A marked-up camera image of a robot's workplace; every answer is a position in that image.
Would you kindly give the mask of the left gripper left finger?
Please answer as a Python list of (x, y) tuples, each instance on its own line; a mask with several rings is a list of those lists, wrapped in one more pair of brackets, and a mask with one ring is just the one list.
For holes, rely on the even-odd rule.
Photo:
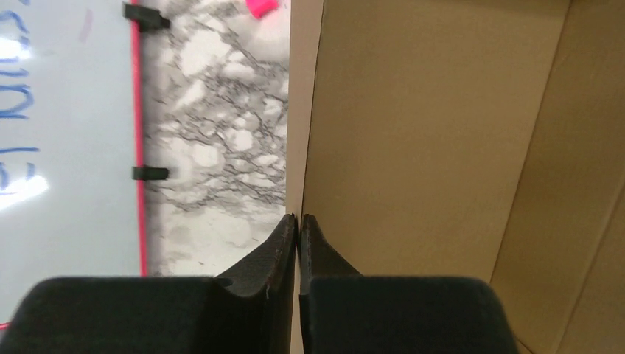
[(215, 277), (57, 277), (24, 297), (3, 353), (288, 353), (298, 224)]

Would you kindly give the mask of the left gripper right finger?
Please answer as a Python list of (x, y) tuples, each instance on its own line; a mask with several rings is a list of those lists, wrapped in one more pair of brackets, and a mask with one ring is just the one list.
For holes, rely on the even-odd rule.
[(298, 240), (306, 353), (516, 353), (495, 292), (471, 277), (367, 277), (305, 215)]

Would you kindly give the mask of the brown cardboard box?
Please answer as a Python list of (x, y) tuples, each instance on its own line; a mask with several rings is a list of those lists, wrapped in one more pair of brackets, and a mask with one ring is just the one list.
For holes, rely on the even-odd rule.
[(522, 353), (624, 351), (624, 3), (294, 1), (287, 211), (366, 275), (489, 283)]

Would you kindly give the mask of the pink framed whiteboard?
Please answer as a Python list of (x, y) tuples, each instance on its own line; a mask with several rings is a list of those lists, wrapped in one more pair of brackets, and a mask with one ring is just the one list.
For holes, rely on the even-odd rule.
[(123, 1), (1, 3), (1, 328), (39, 282), (145, 275), (139, 28)]

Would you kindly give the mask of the pink marker pen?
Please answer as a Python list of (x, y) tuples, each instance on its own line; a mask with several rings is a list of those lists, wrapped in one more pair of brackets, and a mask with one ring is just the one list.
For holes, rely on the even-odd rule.
[(279, 7), (278, 0), (245, 0), (249, 13), (256, 19), (261, 19)]

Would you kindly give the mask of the black whiteboard stand clip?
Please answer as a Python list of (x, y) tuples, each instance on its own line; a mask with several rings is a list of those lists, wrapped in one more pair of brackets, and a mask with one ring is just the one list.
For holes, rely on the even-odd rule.
[(168, 30), (171, 21), (163, 17), (159, 10), (138, 4), (123, 4), (123, 16), (138, 25), (140, 32)]

